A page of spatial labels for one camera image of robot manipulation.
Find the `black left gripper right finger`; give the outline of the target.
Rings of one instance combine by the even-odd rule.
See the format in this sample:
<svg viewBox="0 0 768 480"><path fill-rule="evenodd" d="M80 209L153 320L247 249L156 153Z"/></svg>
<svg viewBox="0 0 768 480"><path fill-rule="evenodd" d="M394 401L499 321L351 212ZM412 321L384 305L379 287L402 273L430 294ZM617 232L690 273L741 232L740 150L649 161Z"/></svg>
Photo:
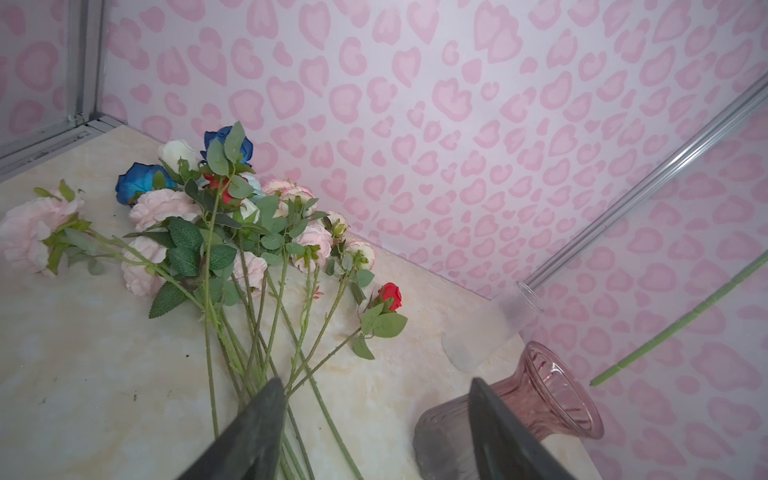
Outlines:
<svg viewBox="0 0 768 480"><path fill-rule="evenodd" d="M574 479L480 378L471 382L468 414L481 480Z"/></svg>

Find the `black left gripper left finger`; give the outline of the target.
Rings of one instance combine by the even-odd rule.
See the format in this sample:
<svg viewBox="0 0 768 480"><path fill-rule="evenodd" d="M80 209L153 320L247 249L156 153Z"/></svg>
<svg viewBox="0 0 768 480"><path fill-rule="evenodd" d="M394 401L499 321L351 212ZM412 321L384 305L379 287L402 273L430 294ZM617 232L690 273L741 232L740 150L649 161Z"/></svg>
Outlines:
<svg viewBox="0 0 768 480"><path fill-rule="evenodd" d="M283 384L272 378L180 478L273 479L285 411Z"/></svg>

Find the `pink ribbed glass vase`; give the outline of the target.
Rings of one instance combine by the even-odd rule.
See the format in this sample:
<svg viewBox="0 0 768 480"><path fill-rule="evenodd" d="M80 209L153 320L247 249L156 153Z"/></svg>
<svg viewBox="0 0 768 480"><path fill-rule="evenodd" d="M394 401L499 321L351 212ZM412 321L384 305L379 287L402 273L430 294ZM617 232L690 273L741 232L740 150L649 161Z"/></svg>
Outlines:
<svg viewBox="0 0 768 480"><path fill-rule="evenodd" d="M468 394L425 411L413 447L424 479L569 479L541 444L553 434L599 440L604 424L563 361L531 341L510 377L476 377Z"/></svg>

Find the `small red artificial rose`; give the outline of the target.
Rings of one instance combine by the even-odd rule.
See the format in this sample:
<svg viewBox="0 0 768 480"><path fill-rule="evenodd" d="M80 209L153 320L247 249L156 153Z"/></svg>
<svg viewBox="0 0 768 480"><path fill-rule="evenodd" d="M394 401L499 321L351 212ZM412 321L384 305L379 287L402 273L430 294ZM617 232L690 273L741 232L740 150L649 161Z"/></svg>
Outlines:
<svg viewBox="0 0 768 480"><path fill-rule="evenodd" d="M358 358L373 361L375 355L367 342L374 338L392 339L405 329L408 318L399 312L403 306L403 296L398 285L392 282L383 284L373 291L368 303L358 312L359 326L347 335L336 347L315 364L309 364L304 376L287 389L287 395L296 393L305 383L314 377L337 353L349 346Z"/></svg>

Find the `orange artificial rose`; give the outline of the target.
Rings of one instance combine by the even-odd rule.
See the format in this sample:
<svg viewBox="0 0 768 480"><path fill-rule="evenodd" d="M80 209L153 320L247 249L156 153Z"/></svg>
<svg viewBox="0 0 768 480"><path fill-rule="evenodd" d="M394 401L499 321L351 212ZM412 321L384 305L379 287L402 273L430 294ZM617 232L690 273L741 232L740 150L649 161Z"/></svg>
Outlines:
<svg viewBox="0 0 768 480"><path fill-rule="evenodd" d="M590 380L590 386L600 386L607 380L615 376L622 370L627 369L630 365L647 355L659 345L663 344L668 339L672 338L678 331L689 325L700 315L709 310L712 306L716 305L726 295L736 289L740 284L752 276L756 271L762 268L767 263L767 251L762 252L755 260L750 262L746 267L740 270L730 280L725 282L720 288L709 295L706 299L698 303L694 308L688 311L686 314L678 318L675 322L671 323L661 332L656 334L653 338L642 344L636 350L632 351L612 366L601 372L599 375Z"/></svg>

